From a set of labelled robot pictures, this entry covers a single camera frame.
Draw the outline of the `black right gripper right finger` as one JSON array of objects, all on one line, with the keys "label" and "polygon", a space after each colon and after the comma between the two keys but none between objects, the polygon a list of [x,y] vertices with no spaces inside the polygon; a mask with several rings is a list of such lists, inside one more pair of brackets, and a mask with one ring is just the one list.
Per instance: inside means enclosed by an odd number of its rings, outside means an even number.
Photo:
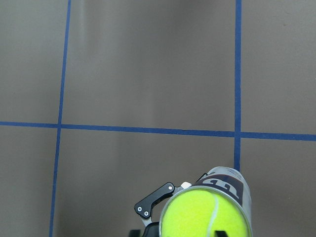
[{"label": "black right gripper right finger", "polygon": [[224,230],[214,231],[215,237],[228,237],[228,234]]}]

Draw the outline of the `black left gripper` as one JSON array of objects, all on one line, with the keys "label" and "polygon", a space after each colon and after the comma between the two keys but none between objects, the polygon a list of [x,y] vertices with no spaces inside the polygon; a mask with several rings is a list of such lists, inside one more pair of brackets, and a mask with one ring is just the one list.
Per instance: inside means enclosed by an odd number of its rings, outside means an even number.
[{"label": "black left gripper", "polygon": [[192,186],[193,184],[189,182],[183,182],[180,186],[175,186],[172,182],[167,182],[134,205],[135,213],[141,218],[144,226],[146,226],[143,237],[160,237],[159,222],[152,222],[154,207],[165,199],[175,198],[188,191]]}]

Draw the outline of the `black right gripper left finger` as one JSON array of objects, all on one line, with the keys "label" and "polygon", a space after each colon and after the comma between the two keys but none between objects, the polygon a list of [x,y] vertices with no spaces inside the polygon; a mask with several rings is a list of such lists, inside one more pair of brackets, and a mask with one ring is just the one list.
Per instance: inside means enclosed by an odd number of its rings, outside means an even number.
[{"label": "black right gripper left finger", "polygon": [[129,237],[142,237],[143,232],[142,230],[130,230]]}]

